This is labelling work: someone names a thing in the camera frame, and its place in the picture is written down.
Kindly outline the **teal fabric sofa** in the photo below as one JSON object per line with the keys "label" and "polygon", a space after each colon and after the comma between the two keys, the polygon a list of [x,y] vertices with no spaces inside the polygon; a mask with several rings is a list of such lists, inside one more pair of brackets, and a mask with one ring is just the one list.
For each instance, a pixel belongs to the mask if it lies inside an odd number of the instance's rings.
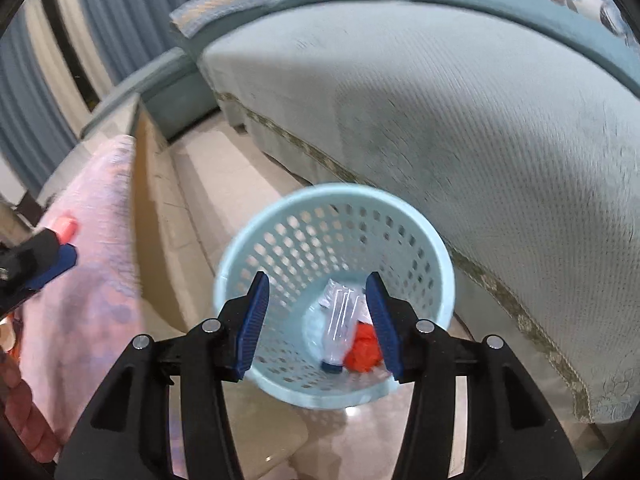
{"label": "teal fabric sofa", "polygon": [[549,0],[191,0],[169,15],[226,121],[307,188],[434,226],[454,315],[562,418],[639,402],[639,59]]}

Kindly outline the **pink snack packet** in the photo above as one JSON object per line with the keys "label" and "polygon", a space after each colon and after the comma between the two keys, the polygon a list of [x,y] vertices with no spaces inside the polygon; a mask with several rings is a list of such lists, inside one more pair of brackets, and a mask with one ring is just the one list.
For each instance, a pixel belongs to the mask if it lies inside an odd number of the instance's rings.
{"label": "pink snack packet", "polygon": [[78,229],[79,223],[77,219],[68,214],[59,216],[51,226],[51,230],[55,232],[56,238],[61,245],[70,243]]}

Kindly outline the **red plastic bag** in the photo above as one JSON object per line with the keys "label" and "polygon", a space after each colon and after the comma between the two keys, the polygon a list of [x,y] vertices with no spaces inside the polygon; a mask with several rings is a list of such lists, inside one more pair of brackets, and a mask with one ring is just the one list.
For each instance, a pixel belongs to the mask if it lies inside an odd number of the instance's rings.
{"label": "red plastic bag", "polygon": [[382,351],[373,326],[367,323],[359,323],[352,342],[352,348],[345,356],[344,367],[350,372],[369,373],[382,362]]}

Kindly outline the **light blue trash basket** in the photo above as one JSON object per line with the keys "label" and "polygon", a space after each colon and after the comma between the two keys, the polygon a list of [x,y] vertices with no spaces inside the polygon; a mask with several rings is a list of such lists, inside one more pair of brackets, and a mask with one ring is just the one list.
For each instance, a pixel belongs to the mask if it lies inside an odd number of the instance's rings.
{"label": "light blue trash basket", "polygon": [[335,301],[363,301],[370,273],[408,301],[418,318],[447,328],[454,313],[454,268],[434,226],[416,208],[375,188],[322,184],[264,209],[232,240],[214,285],[214,309],[267,274],[269,306],[246,376],[299,408],[341,410],[381,399],[398,383],[383,365],[368,372],[322,370],[326,352],[344,358],[330,330]]}

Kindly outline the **blue curtain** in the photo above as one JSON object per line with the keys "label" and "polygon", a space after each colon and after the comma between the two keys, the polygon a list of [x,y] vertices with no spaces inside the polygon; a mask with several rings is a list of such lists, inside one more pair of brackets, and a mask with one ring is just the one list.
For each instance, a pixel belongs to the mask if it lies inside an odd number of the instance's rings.
{"label": "blue curtain", "polygon": [[1,37],[1,157],[31,196],[133,94],[166,138],[217,103],[169,15],[191,0],[25,0]]}

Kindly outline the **pink patterned table cloth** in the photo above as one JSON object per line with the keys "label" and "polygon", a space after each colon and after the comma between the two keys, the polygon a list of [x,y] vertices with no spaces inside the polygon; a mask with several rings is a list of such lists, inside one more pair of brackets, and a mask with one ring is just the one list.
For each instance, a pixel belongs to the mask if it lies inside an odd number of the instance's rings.
{"label": "pink patterned table cloth", "polygon": [[115,136],[55,199],[46,228],[63,214],[79,223],[76,266],[21,308],[20,369],[32,398],[65,443],[108,370],[142,326],[131,176],[136,141]]}

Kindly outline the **clear plastic water bottle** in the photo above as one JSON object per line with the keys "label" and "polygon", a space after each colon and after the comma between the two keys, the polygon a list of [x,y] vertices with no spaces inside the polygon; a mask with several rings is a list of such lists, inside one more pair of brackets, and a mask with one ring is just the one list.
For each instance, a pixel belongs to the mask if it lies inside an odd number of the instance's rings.
{"label": "clear plastic water bottle", "polygon": [[345,356],[352,348],[358,323],[355,307],[346,300],[337,301],[332,309],[328,309],[322,336],[322,370],[329,374],[341,373]]}

